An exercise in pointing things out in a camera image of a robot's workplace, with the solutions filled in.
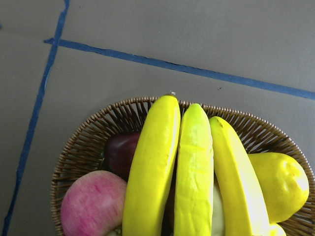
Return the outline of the brown wicker basket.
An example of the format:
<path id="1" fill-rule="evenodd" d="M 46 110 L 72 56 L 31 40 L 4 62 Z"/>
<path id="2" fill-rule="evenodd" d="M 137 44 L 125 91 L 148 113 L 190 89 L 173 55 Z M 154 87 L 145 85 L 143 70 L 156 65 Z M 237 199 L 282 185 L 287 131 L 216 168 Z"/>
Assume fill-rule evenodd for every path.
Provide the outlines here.
<path id="1" fill-rule="evenodd" d="M 140 130 L 154 102 L 154 97 L 139 97 L 111 104 L 91 115 L 68 139 L 55 165 L 50 190 L 51 214 L 57 235 L 63 235 L 60 209 L 68 188 L 89 172 L 105 170 L 103 152 L 107 140 L 119 133 Z M 298 212 L 283 221 L 281 226 L 289 236 L 314 235 L 315 177 L 296 143 L 274 124 L 255 115 L 207 104 L 202 107 L 207 116 L 219 116 L 228 121 L 248 153 L 284 153 L 303 167 L 310 187 L 308 200 Z"/>

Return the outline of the smooth yellow banana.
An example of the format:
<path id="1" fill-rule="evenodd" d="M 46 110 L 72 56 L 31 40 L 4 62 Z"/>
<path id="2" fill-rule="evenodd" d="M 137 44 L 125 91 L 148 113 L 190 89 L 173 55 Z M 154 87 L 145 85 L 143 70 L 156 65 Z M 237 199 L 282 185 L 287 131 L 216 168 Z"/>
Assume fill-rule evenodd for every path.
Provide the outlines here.
<path id="1" fill-rule="evenodd" d="M 180 108 L 173 95 L 148 110 L 129 172 L 123 212 L 124 236 L 159 236 L 177 152 Z"/>

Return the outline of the pale white apple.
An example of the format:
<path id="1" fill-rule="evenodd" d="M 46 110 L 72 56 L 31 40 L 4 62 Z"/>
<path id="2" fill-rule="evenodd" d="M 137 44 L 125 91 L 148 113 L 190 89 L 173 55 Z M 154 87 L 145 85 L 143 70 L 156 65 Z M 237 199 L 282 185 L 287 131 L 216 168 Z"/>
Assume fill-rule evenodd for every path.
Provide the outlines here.
<path id="1" fill-rule="evenodd" d="M 213 215 L 212 215 L 212 236 L 225 235 L 225 221 L 222 197 L 217 180 L 214 181 L 213 189 Z"/>

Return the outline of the pink red apple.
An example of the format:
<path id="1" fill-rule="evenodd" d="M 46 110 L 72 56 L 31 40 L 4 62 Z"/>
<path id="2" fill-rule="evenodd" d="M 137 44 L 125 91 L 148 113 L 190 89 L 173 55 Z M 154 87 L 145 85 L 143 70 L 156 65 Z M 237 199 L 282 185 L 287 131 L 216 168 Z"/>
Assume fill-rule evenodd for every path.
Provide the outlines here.
<path id="1" fill-rule="evenodd" d="M 126 182 L 108 171 L 93 171 L 67 190 L 61 206 L 66 236 L 105 236 L 122 223 Z"/>

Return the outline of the dark red apple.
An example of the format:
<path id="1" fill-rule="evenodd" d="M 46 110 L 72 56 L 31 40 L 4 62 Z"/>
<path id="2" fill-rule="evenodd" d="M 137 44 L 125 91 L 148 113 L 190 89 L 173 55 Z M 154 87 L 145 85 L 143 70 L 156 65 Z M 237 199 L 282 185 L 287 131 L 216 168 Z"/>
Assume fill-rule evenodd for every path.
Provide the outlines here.
<path id="1" fill-rule="evenodd" d="M 117 134 L 109 138 L 105 145 L 104 157 L 107 166 L 125 180 L 129 177 L 139 136 L 139 132 Z"/>

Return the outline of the yellow-green ridged banana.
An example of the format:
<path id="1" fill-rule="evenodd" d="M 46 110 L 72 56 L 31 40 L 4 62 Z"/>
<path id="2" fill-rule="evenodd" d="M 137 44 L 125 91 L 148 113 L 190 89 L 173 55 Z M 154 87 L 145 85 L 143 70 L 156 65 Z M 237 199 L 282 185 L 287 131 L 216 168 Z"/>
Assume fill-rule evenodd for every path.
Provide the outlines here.
<path id="1" fill-rule="evenodd" d="M 212 231 L 214 161 L 208 117 L 199 104 L 185 111 L 180 130 L 174 235 L 209 236 Z"/>

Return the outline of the yellow pear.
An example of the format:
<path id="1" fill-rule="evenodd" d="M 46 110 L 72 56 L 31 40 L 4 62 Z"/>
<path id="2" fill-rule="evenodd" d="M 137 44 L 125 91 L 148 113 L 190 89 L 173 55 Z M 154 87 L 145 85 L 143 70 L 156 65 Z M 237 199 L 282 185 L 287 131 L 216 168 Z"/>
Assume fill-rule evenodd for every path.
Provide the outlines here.
<path id="1" fill-rule="evenodd" d="M 310 188 L 302 166 L 278 152 L 249 154 L 258 178 L 270 223 L 286 221 L 306 203 Z"/>

